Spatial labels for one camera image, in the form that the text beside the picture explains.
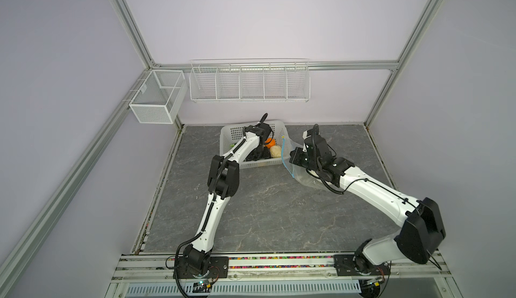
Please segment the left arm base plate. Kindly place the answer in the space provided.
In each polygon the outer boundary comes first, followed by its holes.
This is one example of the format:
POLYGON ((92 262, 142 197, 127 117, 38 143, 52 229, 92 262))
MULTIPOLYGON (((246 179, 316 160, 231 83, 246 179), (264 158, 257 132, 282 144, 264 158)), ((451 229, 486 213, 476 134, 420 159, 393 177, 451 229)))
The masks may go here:
POLYGON ((228 256, 211 256, 202 261, 180 256, 174 273, 179 279, 225 279, 228 276, 228 270, 228 256))

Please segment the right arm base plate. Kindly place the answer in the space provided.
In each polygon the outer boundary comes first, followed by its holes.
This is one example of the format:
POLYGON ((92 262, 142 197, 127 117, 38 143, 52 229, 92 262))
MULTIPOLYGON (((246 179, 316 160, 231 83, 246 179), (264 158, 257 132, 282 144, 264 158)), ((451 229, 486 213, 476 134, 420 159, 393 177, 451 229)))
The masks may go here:
POLYGON ((365 258, 354 254, 336 254, 333 259, 333 266, 338 276, 388 276, 391 274, 388 263, 373 265, 365 258))

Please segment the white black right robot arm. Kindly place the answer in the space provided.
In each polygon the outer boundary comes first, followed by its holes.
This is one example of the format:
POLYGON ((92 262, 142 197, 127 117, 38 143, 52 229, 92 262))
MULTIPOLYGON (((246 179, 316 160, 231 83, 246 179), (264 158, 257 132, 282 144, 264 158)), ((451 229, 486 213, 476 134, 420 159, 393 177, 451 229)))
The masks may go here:
POLYGON ((361 275, 396 260, 427 264, 446 238, 439 205, 434 200, 401 193, 347 158, 338 157, 317 125, 303 133, 302 143, 284 141, 282 162, 300 184, 335 195, 358 196, 399 226, 388 236, 365 240, 354 252, 352 266, 361 275))

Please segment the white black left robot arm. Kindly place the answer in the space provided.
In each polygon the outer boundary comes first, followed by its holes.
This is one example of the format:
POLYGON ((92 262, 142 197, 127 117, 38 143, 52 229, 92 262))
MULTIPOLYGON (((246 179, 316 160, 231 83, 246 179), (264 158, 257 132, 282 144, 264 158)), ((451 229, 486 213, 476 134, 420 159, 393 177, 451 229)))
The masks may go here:
POLYGON ((182 242, 176 251, 175 268, 187 268, 204 276, 208 273, 214 237, 224 208, 240 183, 240 164, 256 149, 264 149, 272 128, 265 113, 255 124, 243 128, 243 137, 226 153, 214 156, 208 175, 208 200, 196 235, 182 242))

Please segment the beige toy garlic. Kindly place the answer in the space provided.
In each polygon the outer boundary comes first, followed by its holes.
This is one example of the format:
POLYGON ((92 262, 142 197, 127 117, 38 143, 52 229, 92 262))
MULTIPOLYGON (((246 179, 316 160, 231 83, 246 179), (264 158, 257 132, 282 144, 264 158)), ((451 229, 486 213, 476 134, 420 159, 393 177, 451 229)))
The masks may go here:
POLYGON ((282 147, 275 145, 270 148, 270 155, 272 158, 281 158, 282 157, 282 147))

